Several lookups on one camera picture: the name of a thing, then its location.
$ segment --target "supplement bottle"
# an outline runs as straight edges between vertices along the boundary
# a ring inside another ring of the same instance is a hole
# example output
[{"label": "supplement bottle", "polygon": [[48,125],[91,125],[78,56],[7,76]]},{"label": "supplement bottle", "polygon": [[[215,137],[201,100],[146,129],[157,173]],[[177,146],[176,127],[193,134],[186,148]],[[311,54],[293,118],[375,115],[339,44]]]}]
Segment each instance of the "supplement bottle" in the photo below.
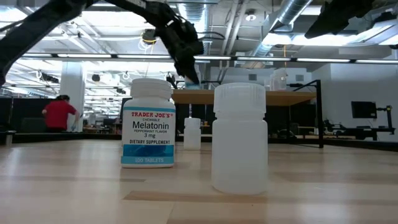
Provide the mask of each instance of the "supplement bottle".
[{"label": "supplement bottle", "polygon": [[220,85],[215,89],[214,112],[213,187],[229,194],[264,192],[268,172],[265,88],[251,83]]},{"label": "supplement bottle", "polygon": [[137,78],[132,100],[123,108],[122,167],[153,168],[174,165],[175,107],[169,102],[170,83]]},{"label": "supplement bottle", "polygon": [[184,120],[184,149],[200,150],[201,129],[199,118],[185,118]]}]

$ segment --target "white bottle cap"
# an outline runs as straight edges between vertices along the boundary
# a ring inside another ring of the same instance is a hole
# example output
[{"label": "white bottle cap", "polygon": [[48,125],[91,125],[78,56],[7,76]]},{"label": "white bottle cap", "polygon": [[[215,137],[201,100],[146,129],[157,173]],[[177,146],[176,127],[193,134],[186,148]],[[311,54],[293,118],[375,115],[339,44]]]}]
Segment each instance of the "white bottle cap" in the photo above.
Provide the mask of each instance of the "white bottle cap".
[{"label": "white bottle cap", "polygon": [[186,128],[200,128],[200,119],[199,118],[185,118],[184,126]]},{"label": "white bottle cap", "polygon": [[171,98],[171,84],[155,78],[136,78],[131,83],[131,96],[161,96]]},{"label": "white bottle cap", "polygon": [[216,87],[214,112],[258,111],[266,112],[266,89],[253,83],[229,83]]}]

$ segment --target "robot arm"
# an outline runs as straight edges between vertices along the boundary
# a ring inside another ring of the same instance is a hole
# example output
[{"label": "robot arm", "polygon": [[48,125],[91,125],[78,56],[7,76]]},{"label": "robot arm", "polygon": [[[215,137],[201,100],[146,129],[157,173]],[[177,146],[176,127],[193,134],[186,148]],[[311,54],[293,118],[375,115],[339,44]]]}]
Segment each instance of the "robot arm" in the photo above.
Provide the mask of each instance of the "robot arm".
[{"label": "robot arm", "polygon": [[[50,0],[49,3],[27,16],[23,23],[0,40],[0,86],[12,64],[37,44],[43,37],[63,22],[74,19],[99,0]],[[142,16],[155,27],[159,36],[175,61],[179,75],[198,84],[194,55],[203,53],[203,44],[190,22],[176,15],[169,5],[155,1],[106,0],[127,11]]]}]

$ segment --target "black pants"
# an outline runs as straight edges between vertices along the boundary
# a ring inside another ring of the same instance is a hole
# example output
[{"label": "black pants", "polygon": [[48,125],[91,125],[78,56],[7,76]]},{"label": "black pants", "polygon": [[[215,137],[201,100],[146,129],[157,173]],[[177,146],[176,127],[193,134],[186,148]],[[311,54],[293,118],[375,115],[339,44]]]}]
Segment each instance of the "black pants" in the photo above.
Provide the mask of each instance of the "black pants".
[{"label": "black pants", "polygon": [[47,133],[61,133],[63,131],[66,131],[66,129],[63,128],[48,128],[46,129]]}]

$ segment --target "wooden shelf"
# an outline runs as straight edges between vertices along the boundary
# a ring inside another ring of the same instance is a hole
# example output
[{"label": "wooden shelf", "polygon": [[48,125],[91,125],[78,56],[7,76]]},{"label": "wooden shelf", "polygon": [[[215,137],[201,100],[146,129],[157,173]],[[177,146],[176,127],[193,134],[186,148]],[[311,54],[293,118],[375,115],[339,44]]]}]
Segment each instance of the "wooden shelf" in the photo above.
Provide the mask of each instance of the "wooden shelf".
[{"label": "wooden shelf", "polygon": [[[316,96],[316,93],[268,91],[266,93],[266,101],[268,106],[292,106],[312,100]],[[172,98],[175,103],[212,105],[214,102],[214,90],[174,90]]]}]

